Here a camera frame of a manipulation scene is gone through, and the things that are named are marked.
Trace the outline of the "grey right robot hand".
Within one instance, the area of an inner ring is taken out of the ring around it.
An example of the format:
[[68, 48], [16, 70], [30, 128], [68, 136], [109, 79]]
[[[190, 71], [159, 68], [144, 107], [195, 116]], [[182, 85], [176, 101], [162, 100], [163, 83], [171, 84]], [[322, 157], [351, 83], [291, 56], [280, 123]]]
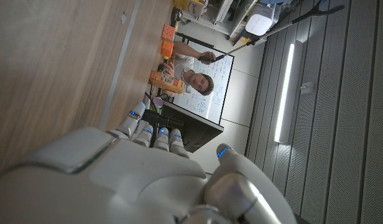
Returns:
[[295, 223], [255, 164], [220, 144], [207, 176], [180, 131], [152, 126], [138, 103], [116, 129], [74, 130], [0, 175], [0, 223]]

